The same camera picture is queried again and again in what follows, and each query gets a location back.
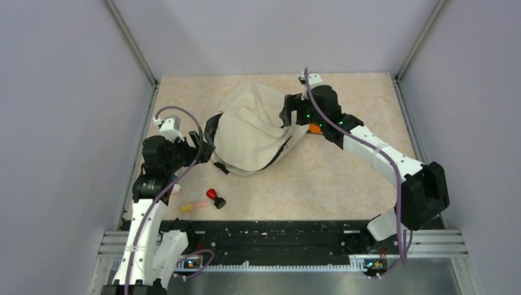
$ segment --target white fabric bag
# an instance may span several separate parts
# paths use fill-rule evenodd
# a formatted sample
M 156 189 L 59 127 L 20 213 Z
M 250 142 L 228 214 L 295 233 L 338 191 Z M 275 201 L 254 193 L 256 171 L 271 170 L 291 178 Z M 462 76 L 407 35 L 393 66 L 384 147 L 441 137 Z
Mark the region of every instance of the white fabric bag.
M 247 176 L 279 161 L 309 125 L 281 128 L 284 94 L 255 81 L 235 87 L 206 122 L 215 151 L 211 160 L 225 173 Z

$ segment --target marble tabletop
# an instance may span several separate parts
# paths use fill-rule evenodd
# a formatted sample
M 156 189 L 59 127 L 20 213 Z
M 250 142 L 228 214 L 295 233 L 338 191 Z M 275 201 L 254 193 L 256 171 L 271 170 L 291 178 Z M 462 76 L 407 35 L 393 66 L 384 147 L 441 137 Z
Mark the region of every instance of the marble tabletop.
M 252 79 L 290 94 L 303 90 L 298 76 L 164 77 L 154 113 L 164 106 L 180 106 L 190 111 L 204 128 L 221 101 L 243 81 Z M 343 112 L 355 115 L 382 140 L 414 157 L 389 73 L 321 74 L 321 77 L 338 93 Z M 181 118 L 185 136 L 196 130 L 183 113 L 171 112 Z M 151 124 L 148 136 L 158 131 Z M 171 196 L 165 220 L 370 219 L 394 206 L 396 200 L 396 190 L 382 175 L 321 135 L 305 135 L 284 158 L 255 175 L 225 175 L 211 163 L 205 163 L 192 169 L 180 185 L 182 191 Z M 226 199 L 224 208 L 209 206 L 180 213 L 181 205 L 207 200 L 205 193 L 210 188 Z

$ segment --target cable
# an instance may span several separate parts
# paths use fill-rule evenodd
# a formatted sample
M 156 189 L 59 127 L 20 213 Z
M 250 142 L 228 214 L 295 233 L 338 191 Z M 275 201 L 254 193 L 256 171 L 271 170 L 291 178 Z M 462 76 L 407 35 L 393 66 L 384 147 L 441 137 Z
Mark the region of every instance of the cable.
M 211 254 L 211 257 L 210 259 L 208 260 L 208 262 L 203 265 L 203 267 L 201 267 L 200 269 L 198 269 L 196 272 L 194 272 L 193 274 L 189 275 L 188 277 L 182 277 L 184 280 L 188 280 L 188 279 L 191 279 L 191 278 L 195 278 L 197 277 L 198 275 L 200 275 L 203 270 L 205 268 L 207 268 L 211 262 L 213 261 L 213 258 L 215 257 L 215 253 L 214 251 L 210 250 L 210 249 L 202 249 L 202 250 L 197 250 L 196 252 L 193 252 L 193 253 L 190 253 L 186 256 L 184 256 L 183 258 L 181 258 L 178 262 L 176 262 L 176 265 L 178 265 L 179 263 L 182 263 L 184 261 L 187 261 L 188 259 L 190 259 L 191 256 L 193 255 L 198 255 L 198 254 L 201 254 L 201 253 L 210 253 Z
M 320 110 L 320 107 L 315 101 L 315 98 L 313 97 L 313 94 L 311 92 L 311 86 L 309 83 L 309 76 L 308 76 L 308 68 L 304 69 L 304 78 L 306 81 L 306 89 L 308 93 L 308 97 L 313 105 L 313 107 L 316 109 L 316 112 L 326 121 L 331 127 L 335 128 L 338 132 L 341 134 L 373 149 L 378 150 L 378 153 L 381 154 L 389 163 L 391 164 L 394 174 L 396 175 L 396 234 L 398 235 L 398 252 L 400 254 L 400 258 L 398 260 L 401 260 L 404 265 L 407 264 L 407 251 L 409 250 L 409 246 L 405 246 L 405 234 L 403 235 L 403 240 L 401 239 L 400 235 L 402 232 L 402 178 L 400 176 L 400 171 L 398 170 L 398 166 L 394 162 L 394 160 L 383 150 L 378 149 L 378 147 L 374 146 L 373 144 L 370 144 L 367 141 L 364 141 L 360 138 L 357 138 L 353 136 L 351 133 L 345 131 L 344 129 L 340 128 L 337 124 L 333 123 L 325 114 Z
M 201 142 L 203 140 L 203 130 L 201 128 L 201 125 L 199 124 L 199 121 L 189 111 L 187 111 L 183 108 L 180 108 L 178 106 L 165 106 L 164 108 L 157 111 L 157 113 L 155 114 L 155 118 L 158 119 L 159 114 L 166 109 L 176 109 L 178 111 L 181 111 L 181 112 L 187 114 L 194 121 L 194 123 L 197 125 L 197 129 L 199 131 L 199 136 L 200 136 L 199 149 L 198 149 L 197 155 L 195 156 L 195 159 L 192 161 L 192 163 L 190 163 L 190 165 L 177 178 L 175 178 L 169 185 L 167 185 L 152 201 L 152 204 L 145 212 L 145 214 L 139 224 L 138 230 L 136 231 L 136 236 L 134 237 L 134 241 L 132 243 L 132 246 L 134 248 L 138 245 L 139 238 L 141 236 L 141 232 L 143 231 L 143 227 L 145 225 L 145 221 L 147 220 L 148 216 L 150 215 L 150 212 L 152 211 L 154 205 L 157 204 L 157 202 L 159 202 L 159 200 L 166 194 L 166 192 L 168 192 L 168 190 L 170 190 L 172 187 L 174 187 L 174 185 L 176 183 L 178 183 L 179 180 L 181 180 L 181 178 L 183 178 L 195 166 L 195 164 L 197 163 L 197 160 L 203 154 L 203 145 Z M 128 289 L 129 289 L 129 284 L 130 284 L 130 272 L 134 265 L 134 256 L 135 256 L 135 252 L 134 251 L 130 252 L 130 257 L 128 258 L 127 273 L 125 275 L 125 286 L 123 288 L 124 295 L 128 295 Z
M 410 231 L 409 243 L 407 244 L 407 251 L 409 250 L 411 244 L 412 244 L 412 230 Z M 388 273 L 390 273 L 390 272 L 391 272 L 391 271 L 392 271 L 392 270 L 393 270 L 393 269 L 398 265 L 398 261 L 400 261 L 401 258 L 402 258 L 402 256 L 400 256 L 397 260 L 395 260 L 395 261 L 393 262 L 393 264 L 391 264 L 391 266 L 389 266 L 389 267 L 387 268 L 387 270 L 386 270 L 383 274 L 380 275 L 380 278 L 383 278 L 383 277 L 385 277 Z
M 382 246 L 380 249 L 380 260 L 383 261 L 385 259 L 386 249 L 385 246 Z

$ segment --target red object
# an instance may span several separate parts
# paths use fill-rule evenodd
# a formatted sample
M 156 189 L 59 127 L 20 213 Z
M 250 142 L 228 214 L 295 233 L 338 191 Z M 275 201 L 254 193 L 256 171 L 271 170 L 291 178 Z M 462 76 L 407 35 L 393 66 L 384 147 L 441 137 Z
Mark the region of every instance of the red object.
M 206 192 L 206 195 L 211 198 L 212 200 L 215 200 L 215 198 L 217 197 L 217 192 L 214 190 L 214 189 L 209 189 L 207 192 Z

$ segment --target white wall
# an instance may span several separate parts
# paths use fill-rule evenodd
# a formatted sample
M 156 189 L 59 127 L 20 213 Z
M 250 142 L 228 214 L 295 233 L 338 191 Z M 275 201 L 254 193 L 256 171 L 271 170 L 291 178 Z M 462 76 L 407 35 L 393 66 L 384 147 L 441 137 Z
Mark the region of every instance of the white wall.
M 396 73 L 437 0 L 116 0 L 158 76 Z
M 518 294 L 521 2 L 452 1 L 404 81 L 484 294 Z
M 0 293 L 85 294 L 151 86 L 101 1 L 3 1 L 0 40 Z

